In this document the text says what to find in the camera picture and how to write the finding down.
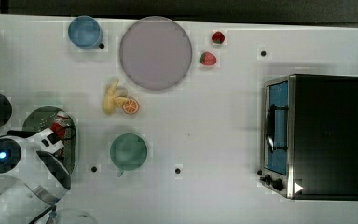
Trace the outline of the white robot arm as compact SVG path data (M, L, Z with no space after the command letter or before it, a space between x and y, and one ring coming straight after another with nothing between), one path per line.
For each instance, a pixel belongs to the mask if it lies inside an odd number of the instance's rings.
M61 149L50 128L0 136L0 176L16 180L0 193L0 224L97 224L86 212L56 207L71 188L69 171L54 156Z

